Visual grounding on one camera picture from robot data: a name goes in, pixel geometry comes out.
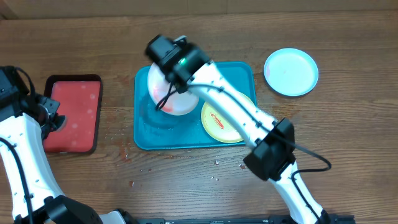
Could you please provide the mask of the white plate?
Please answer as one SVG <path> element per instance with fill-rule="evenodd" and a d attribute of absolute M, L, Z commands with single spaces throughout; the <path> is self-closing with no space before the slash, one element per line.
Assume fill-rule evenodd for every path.
<path fill-rule="evenodd" d="M 147 86 L 149 95 L 155 104 L 166 96 L 170 88 L 170 83 L 155 63 L 150 66 Z M 195 109 L 198 101 L 198 97 L 188 91 L 181 94 L 175 93 L 170 96 L 161 110 L 175 116 L 185 115 Z"/>

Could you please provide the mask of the green and orange sponge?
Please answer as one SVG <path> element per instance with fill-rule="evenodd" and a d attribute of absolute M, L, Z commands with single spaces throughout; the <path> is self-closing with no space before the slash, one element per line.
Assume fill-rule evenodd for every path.
<path fill-rule="evenodd" d="M 60 131 L 62 130 L 67 122 L 67 117 L 65 115 L 58 115 L 55 119 L 54 119 L 54 125 L 55 125 L 55 131 Z"/>

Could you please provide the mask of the yellow-green plate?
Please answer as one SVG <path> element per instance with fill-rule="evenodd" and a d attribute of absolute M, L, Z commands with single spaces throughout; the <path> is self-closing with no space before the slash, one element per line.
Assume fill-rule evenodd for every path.
<path fill-rule="evenodd" d="M 207 102 L 201 109 L 201 123 L 205 131 L 219 142 L 231 144 L 243 140 L 237 130 Z"/>

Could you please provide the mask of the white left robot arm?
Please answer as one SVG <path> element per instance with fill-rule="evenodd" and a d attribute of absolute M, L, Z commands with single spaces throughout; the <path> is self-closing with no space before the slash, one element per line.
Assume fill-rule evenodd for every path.
<path fill-rule="evenodd" d="M 1 158 L 12 193 L 14 223 L 135 223 L 124 210 L 99 215 L 84 203 L 64 195 L 44 151 L 49 133 L 66 117 L 60 103 L 36 93 L 24 82 L 19 67 L 1 67 Z"/>

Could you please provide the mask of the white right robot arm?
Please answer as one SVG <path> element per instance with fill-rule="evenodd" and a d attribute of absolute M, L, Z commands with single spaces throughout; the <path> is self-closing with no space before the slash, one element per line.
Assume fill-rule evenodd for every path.
<path fill-rule="evenodd" d="M 167 82 L 167 94 L 156 104 L 161 110 L 175 93 L 187 91 L 202 98 L 238 131 L 251 152 L 244 158 L 246 167 L 276 188 L 295 223 L 330 223 L 329 214 L 315 201 L 298 168 L 294 150 L 298 149 L 326 164 L 324 157 L 295 143 L 293 124 L 277 120 L 246 101 L 220 73 L 214 61 L 197 45 L 182 36 L 172 40 L 157 35 L 145 54 L 158 66 Z"/>

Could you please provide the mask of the light blue plate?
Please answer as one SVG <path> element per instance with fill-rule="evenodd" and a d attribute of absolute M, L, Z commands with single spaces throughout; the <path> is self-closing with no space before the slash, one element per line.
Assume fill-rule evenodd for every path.
<path fill-rule="evenodd" d="M 276 93 L 300 97 L 310 93 L 318 83 L 319 70 L 314 59 L 306 52 L 279 49 L 270 54 L 264 64 L 264 77 Z"/>

